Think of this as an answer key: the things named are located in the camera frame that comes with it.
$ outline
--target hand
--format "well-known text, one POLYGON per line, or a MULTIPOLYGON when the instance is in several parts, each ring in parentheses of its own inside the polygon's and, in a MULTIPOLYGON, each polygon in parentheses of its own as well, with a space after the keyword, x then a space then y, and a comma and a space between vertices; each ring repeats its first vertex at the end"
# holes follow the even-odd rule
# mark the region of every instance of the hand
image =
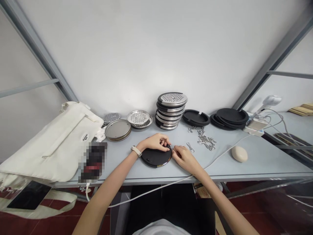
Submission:
POLYGON ((198 161, 185 146, 175 145, 174 150, 172 150, 172 157, 184 170, 188 171, 195 177, 198 177, 204 172, 198 161))
POLYGON ((169 141, 169 137, 167 135, 156 133, 153 136, 141 141, 137 148, 141 152, 147 148, 158 149, 166 152, 170 150, 169 148, 166 148, 168 144, 170 145, 171 142, 169 141))

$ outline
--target gray metal pole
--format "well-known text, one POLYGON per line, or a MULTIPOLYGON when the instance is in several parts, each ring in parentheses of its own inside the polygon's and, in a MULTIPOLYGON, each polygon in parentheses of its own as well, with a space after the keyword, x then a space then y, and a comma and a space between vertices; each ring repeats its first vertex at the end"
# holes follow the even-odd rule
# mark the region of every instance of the gray metal pole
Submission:
POLYGON ((10 96, 10 95, 14 95, 23 91, 28 91, 28 90, 32 90, 41 86, 46 86, 46 85, 50 85, 53 83, 57 83, 59 80, 58 79, 51 79, 51 80, 46 80, 46 81, 42 81, 42 82, 37 82, 37 83, 33 83, 27 86, 21 86, 18 88, 13 88, 13 89, 9 89, 9 90, 4 90, 4 91, 0 91, 0 98, 2 97, 6 97, 6 96, 10 96))
POLYGON ((18 3, 14 0, 0 0, 0 9, 11 22, 50 79, 59 80, 55 85, 64 97, 69 101, 78 101, 18 3))
POLYGON ((238 98, 233 105, 233 109, 241 110, 254 94, 260 89, 260 87, 271 76, 268 71, 273 71, 284 61, 289 53, 298 45, 298 43, 305 37, 305 35, 313 27, 313 2, 310 1, 307 8, 301 14, 299 19, 291 27, 282 41, 274 49, 270 57, 263 64, 261 69, 252 79, 250 84, 238 98))
POLYGON ((290 73, 290 72, 281 72, 281 71, 268 71, 267 74, 286 76, 286 77, 298 77, 298 78, 313 79, 313 74, 307 74, 307 73, 290 73))

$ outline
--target table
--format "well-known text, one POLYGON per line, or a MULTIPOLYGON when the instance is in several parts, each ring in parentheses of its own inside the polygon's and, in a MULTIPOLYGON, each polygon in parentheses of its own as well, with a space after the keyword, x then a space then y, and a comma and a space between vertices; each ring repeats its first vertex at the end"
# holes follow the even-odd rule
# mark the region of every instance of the table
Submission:
MULTIPOLYGON (((147 129, 132 129, 130 136, 121 142, 108 142, 107 158, 105 167, 99 180, 91 184, 91 187, 100 186, 108 175, 120 164, 130 153, 130 147, 138 144, 141 140, 161 132, 169 136, 172 145, 186 145, 189 142, 195 150, 194 156, 202 167, 207 167, 216 157, 234 145, 239 139, 248 134, 242 130, 225 131, 213 125, 204 128, 205 135, 216 140, 216 149, 208 150, 205 146, 199 145, 197 130, 188 133, 188 127, 183 121, 175 130, 163 130, 153 123, 147 129)), ((313 171, 258 136, 250 136, 238 143, 248 152, 248 161, 240 163, 234 160, 230 151, 221 156, 206 171, 214 181, 251 181, 251 180, 285 180, 285 179, 311 179, 313 171)), ((67 182, 56 182, 54 188, 69 188, 85 186, 78 183, 80 170, 67 182)), ((136 161, 123 185, 139 184, 167 184, 181 180, 189 174, 183 170, 174 159, 160 168, 146 166, 140 158, 136 161)), ((196 182, 190 178, 182 183, 196 182)))
MULTIPOLYGON (((302 117, 294 113, 290 112, 281 112, 279 113, 284 117, 284 121, 287 125, 288 132, 293 134, 304 141, 313 144, 313 117, 302 117)), ((278 115, 270 115, 271 116, 271 124, 274 125, 278 123, 281 119, 278 115)), ((283 123, 280 123, 275 126, 282 133, 286 133, 285 127, 283 123)), ((275 133, 278 133, 274 128, 270 127, 264 130, 266 136, 271 140, 275 141, 279 145, 288 146, 282 140, 276 138, 274 136, 275 133)), ((313 159, 307 157, 306 155, 302 154, 298 150, 288 150, 286 151, 291 153, 292 155, 296 156, 303 164, 313 168, 313 159)))

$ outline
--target bag label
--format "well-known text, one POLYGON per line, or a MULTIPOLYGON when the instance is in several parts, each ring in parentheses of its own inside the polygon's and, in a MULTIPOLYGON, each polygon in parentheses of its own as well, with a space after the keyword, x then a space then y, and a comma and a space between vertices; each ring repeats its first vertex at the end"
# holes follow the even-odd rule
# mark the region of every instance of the bag label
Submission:
POLYGON ((88 134, 84 134, 83 137, 82 137, 82 141, 83 142, 86 142, 89 138, 89 135, 88 134))

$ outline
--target white soap bar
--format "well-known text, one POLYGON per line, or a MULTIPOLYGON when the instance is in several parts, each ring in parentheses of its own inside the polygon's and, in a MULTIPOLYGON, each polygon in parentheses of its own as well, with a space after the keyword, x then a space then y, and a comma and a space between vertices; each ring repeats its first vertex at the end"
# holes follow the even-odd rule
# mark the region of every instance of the white soap bar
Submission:
POLYGON ((243 147, 234 146, 231 149, 231 154, 232 154, 232 157, 239 162, 246 162, 248 160, 247 151, 243 147))

